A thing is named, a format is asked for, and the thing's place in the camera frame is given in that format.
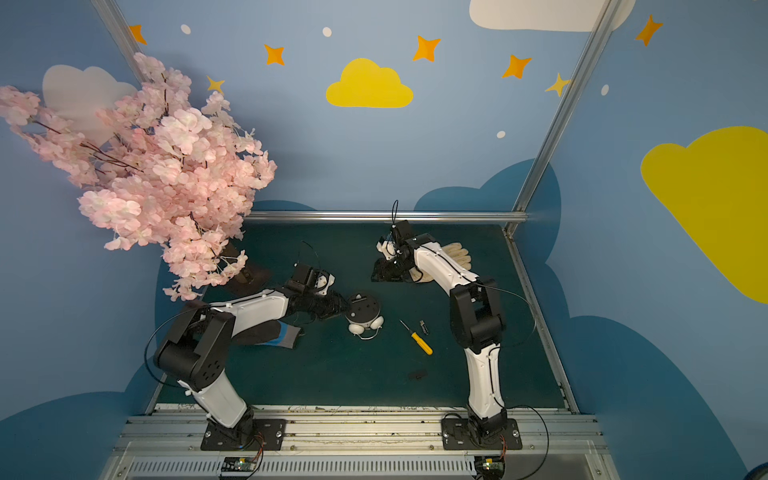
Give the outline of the white round alarm clock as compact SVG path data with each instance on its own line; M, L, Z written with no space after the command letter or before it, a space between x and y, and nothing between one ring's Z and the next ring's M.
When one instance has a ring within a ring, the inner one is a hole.
M357 293L349 298L345 318L348 331L358 339L374 339L384 324L381 306L376 298L369 294Z

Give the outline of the yellow handled screwdriver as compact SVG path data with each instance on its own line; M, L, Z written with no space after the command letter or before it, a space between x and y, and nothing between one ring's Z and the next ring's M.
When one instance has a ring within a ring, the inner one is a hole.
M427 342L413 331L404 321L400 320L400 324L407 330L410 338L419 346L419 348L428 356L433 354L433 349L427 344Z

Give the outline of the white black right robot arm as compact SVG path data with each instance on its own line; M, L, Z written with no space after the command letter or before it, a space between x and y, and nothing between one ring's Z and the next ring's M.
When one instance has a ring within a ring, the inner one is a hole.
M505 321L496 281L471 271L463 245L416 235L405 220L391 225L377 250L383 257L374 264L374 281L434 281L447 294L451 332L467 359L469 423L482 439L502 432L508 420L499 375Z

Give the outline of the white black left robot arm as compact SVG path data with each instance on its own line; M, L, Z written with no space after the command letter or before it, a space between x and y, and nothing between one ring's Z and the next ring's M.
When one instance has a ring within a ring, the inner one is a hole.
M153 363L191 395L208 420L202 449L245 449L256 440L253 411L236 392L225 367L230 346L272 345L291 348L301 329L283 318L306 313L328 319L346 313L344 297L326 286L319 291L288 287L266 289L231 302L188 302L173 319L155 351Z

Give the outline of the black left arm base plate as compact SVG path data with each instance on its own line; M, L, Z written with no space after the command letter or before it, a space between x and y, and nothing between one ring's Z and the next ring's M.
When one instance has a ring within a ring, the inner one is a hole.
M208 420L202 451L279 451L285 437L285 419L244 418L231 428Z

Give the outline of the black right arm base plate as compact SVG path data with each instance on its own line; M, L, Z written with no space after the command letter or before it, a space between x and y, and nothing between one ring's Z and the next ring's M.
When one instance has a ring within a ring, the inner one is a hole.
M517 422L509 418L503 430L481 437L468 418L448 415L441 419L441 437L445 450L522 450Z

